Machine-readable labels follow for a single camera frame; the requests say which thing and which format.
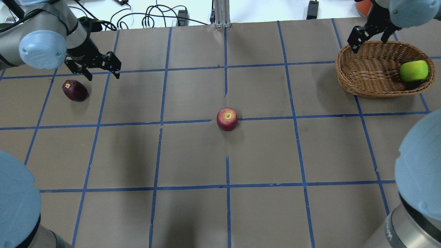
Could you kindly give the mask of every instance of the green apple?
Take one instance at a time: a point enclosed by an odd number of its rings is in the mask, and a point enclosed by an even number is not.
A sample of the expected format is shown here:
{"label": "green apple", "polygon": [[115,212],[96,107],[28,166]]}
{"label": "green apple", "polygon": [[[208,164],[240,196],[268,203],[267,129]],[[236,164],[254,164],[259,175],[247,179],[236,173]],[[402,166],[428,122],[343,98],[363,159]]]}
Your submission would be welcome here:
{"label": "green apple", "polygon": [[407,62],[400,67],[401,79],[407,83],[422,81],[428,74],[429,67],[424,60]]}

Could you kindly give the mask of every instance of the brown basket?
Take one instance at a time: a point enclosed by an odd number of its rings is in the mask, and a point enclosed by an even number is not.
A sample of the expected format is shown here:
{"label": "brown basket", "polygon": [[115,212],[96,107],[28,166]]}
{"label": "brown basket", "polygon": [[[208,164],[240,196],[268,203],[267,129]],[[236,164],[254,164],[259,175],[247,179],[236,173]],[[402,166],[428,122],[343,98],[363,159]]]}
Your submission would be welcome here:
{"label": "brown basket", "polygon": [[[429,66],[429,76],[419,85],[400,78],[400,66],[415,60],[424,60]],[[418,48],[400,41],[366,41],[357,54],[347,45],[338,53],[335,68],[343,89],[368,98],[414,95],[435,82],[433,61]]]}

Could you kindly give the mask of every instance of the white floor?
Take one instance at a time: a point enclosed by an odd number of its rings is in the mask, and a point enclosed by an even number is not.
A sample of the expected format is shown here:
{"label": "white floor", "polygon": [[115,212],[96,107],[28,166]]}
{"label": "white floor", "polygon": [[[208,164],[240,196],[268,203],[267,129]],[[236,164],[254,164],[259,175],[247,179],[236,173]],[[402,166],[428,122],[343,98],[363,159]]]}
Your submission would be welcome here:
{"label": "white floor", "polygon": [[[73,0],[64,0],[69,6],[79,7]],[[187,7],[190,18],[204,23],[209,23],[211,13],[211,0],[158,0],[158,4],[169,7],[184,5]],[[127,5],[120,6],[114,0],[81,0],[81,3],[97,18],[101,20],[110,20],[110,17],[118,10],[127,8]],[[232,23],[251,23],[251,22],[269,22],[284,20],[302,20],[306,19],[306,11],[309,0],[231,0],[230,15]],[[132,6],[132,12],[144,13],[148,6],[155,5],[155,0],[129,0]],[[72,12],[78,16],[84,14],[77,9]],[[120,17],[129,14],[130,10],[125,10],[112,20],[116,23]],[[151,12],[153,15],[160,15],[158,10]],[[3,22],[7,16],[11,16],[8,8],[0,3],[0,22]],[[353,0],[319,0],[319,19],[327,18],[345,18],[358,17],[359,14],[355,8]],[[123,21],[127,23],[130,29],[142,28],[141,19],[143,15],[131,15],[125,17]],[[176,22],[175,18],[167,18],[167,26]],[[155,17],[155,26],[164,26],[164,20]]]}

